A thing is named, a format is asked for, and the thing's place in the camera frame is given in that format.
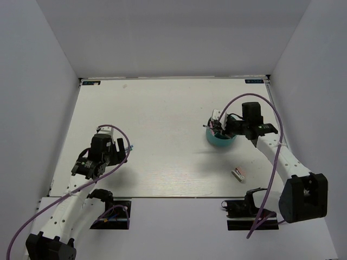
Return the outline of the pink white eraser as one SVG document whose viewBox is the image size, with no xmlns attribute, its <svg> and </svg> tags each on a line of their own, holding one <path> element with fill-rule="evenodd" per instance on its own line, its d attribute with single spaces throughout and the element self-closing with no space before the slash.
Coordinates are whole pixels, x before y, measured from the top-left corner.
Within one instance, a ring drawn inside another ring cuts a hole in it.
<svg viewBox="0 0 347 260">
<path fill-rule="evenodd" d="M 232 175 L 241 183 L 246 179 L 246 175 L 240 167 L 234 168 L 232 170 Z"/>
</svg>

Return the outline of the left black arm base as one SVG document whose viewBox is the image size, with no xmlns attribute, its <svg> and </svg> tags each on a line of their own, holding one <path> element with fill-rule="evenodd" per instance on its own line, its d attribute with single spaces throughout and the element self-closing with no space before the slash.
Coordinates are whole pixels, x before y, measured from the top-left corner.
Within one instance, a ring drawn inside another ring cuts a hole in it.
<svg viewBox="0 0 347 260">
<path fill-rule="evenodd" d="M 87 198 L 96 198 L 104 204 L 104 212 L 91 225 L 90 229 L 128 230 L 130 228 L 132 205 L 130 200 L 117 200 L 111 191 L 104 189 L 92 191 Z"/>
</svg>

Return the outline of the teal round organizer container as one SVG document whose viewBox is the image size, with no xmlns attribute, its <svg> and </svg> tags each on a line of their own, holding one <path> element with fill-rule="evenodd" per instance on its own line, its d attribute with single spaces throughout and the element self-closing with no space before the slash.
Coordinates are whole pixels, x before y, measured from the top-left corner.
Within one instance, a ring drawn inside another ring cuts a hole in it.
<svg viewBox="0 0 347 260">
<path fill-rule="evenodd" d="M 222 136 L 220 133 L 213 136 L 210 129 L 206 129 L 205 136 L 208 143 L 216 147 L 228 147 L 236 139 L 236 135 L 234 135 L 232 138 Z"/>
</svg>

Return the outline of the left corner table label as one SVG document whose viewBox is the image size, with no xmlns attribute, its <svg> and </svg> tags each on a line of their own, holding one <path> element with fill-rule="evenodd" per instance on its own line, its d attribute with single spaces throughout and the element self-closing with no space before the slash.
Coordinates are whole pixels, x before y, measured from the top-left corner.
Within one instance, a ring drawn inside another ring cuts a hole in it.
<svg viewBox="0 0 347 260">
<path fill-rule="evenodd" d="M 83 81 L 83 86 L 98 86 L 101 84 L 101 81 Z"/>
</svg>

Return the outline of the corner table label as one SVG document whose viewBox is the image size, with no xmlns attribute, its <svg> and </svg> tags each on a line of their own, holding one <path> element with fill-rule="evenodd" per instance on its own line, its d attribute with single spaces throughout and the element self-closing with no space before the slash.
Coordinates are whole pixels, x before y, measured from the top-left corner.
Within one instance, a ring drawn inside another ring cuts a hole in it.
<svg viewBox="0 0 347 260">
<path fill-rule="evenodd" d="M 83 81 L 83 86 L 98 86 L 101 84 L 101 81 Z"/>
<path fill-rule="evenodd" d="M 263 79 L 245 79 L 246 84 L 264 84 Z"/>
</svg>

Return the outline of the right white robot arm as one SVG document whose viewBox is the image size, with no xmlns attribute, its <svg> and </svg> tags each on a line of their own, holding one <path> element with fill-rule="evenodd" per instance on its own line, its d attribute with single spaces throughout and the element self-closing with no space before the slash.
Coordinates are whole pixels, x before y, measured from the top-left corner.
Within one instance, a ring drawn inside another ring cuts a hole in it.
<svg viewBox="0 0 347 260">
<path fill-rule="evenodd" d="M 222 133 L 228 137 L 243 135 L 276 167 L 284 183 L 279 211 L 288 223 L 323 218 L 327 215 L 328 180 L 313 173 L 280 141 L 278 130 L 264 123 L 258 102 L 242 104 L 242 117 L 226 115 Z"/>
</svg>

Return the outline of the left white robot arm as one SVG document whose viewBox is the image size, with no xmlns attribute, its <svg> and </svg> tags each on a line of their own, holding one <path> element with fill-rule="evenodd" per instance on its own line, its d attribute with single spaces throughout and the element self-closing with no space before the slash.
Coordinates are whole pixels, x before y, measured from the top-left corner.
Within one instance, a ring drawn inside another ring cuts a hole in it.
<svg viewBox="0 0 347 260">
<path fill-rule="evenodd" d="M 101 131 L 78 156 L 63 197 L 38 233 L 31 233 L 25 247 L 29 259 L 75 259 L 75 241 L 85 228 L 114 211 L 113 193 L 96 188 L 107 167 L 127 162 L 130 148 L 123 138 Z"/>
</svg>

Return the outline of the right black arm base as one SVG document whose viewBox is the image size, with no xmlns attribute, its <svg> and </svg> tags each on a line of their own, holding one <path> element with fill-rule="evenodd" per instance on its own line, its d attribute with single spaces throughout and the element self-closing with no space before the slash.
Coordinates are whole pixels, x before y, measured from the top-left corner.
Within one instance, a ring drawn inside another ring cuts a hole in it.
<svg viewBox="0 0 347 260">
<path fill-rule="evenodd" d="M 265 191 L 266 188 L 256 188 L 246 192 L 242 199 L 224 200 L 221 207 L 227 213 L 228 231 L 249 231 L 256 219 L 259 208 L 255 206 L 253 194 L 259 191 Z M 269 218 L 263 222 L 257 230 L 278 230 L 277 214 L 264 209 L 259 217 L 259 221 Z"/>
</svg>

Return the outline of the right corner table label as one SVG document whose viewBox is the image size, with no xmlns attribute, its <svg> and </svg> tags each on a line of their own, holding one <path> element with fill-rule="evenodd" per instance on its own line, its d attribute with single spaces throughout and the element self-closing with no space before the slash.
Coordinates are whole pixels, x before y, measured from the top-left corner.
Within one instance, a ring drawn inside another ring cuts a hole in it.
<svg viewBox="0 0 347 260">
<path fill-rule="evenodd" d="M 264 84 L 263 79 L 245 79 L 246 84 Z"/>
</svg>

